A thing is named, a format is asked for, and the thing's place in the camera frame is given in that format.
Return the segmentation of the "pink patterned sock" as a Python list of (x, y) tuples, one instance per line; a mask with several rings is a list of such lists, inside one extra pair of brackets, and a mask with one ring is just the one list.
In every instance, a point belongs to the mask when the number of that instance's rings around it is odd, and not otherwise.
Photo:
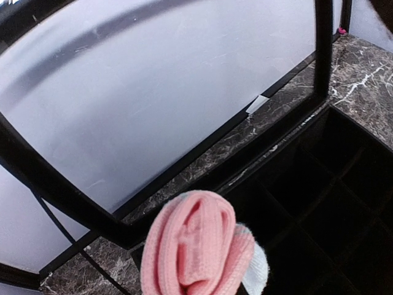
[(141, 261), (143, 294), (262, 294), (269, 266), (233, 206), (211, 191), (170, 200), (150, 227)]

